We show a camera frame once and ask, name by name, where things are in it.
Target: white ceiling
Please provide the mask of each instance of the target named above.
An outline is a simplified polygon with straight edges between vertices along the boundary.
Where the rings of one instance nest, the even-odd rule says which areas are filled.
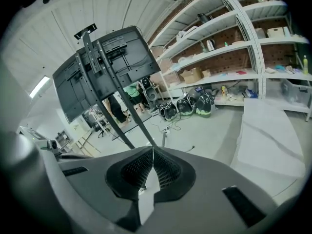
[[[174,3],[174,0],[50,0],[43,4],[37,0],[20,10],[9,24],[0,43],[1,55],[21,87],[31,92],[44,75],[51,78],[83,47],[81,40],[74,38],[78,31],[95,23],[97,30],[90,35],[95,40],[113,30],[136,25],[143,37],[148,38],[157,19]],[[45,96],[55,96],[54,89]]]

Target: cardboard box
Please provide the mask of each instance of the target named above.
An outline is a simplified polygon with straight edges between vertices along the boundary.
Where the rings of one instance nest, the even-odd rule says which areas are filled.
[[[202,73],[203,73],[204,77],[210,77],[211,76],[210,69],[204,70]]]
[[[202,73],[199,68],[193,68],[190,71],[184,71],[181,76],[186,84],[194,83],[202,79]]]

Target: white floor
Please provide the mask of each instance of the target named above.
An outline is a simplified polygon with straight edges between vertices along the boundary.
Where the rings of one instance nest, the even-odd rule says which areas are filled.
[[[165,146],[230,165],[236,149],[242,115],[242,107],[219,106],[219,109],[207,119],[197,115],[193,115],[191,118],[184,117],[173,126],[175,129],[170,129]],[[309,172],[312,159],[312,120],[305,122],[303,113],[287,112],[287,115],[298,135]],[[156,116],[144,122],[144,125],[155,142],[161,146],[162,133],[160,131],[170,123],[163,121],[160,116]],[[149,143],[138,127],[131,130],[127,137],[135,147],[145,146]],[[101,152],[98,154],[99,156],[116,154],[129,149],[120,141],[120,138],[112,141],[111,135],[98,138],[98,133],[93,133],[89,141]],[[305,179],[296,180],[294,184],[276,195],[274,200],[281,204],[298,194],[304,181]]]

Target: mesh panel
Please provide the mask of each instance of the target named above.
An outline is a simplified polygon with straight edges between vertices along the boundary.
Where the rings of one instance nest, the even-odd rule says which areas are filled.
[[[181,175],[180,166],[166,155],[154,150],[154,169],[161,189],[175,182]]]
[[[140,189],[147,179],[147,176],[153,166],[153,152],[148,151],[121,170],[122,178],[132,186]]]

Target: person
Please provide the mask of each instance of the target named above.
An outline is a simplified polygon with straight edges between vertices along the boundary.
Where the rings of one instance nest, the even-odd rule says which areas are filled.
[[[128,95],[131,97],[132,101],[134,102],[134,105],[138,105],[141,108],[141,111],[145,113],[145,107],[142,103],[142,96],[138,92],[139,87],[137,83],[132,83],[129,86],[123,88],[125,92],[128,93]]]
[[[127,115],[125,115],[121,110],[121,106],[114,97],[114,95],[111,95],[108,98],[106,98],[104,100],[104,105],[107,111],[110,113],[110,115],[115,116],[120,123],[123,123],[123,125],[129,123]]]

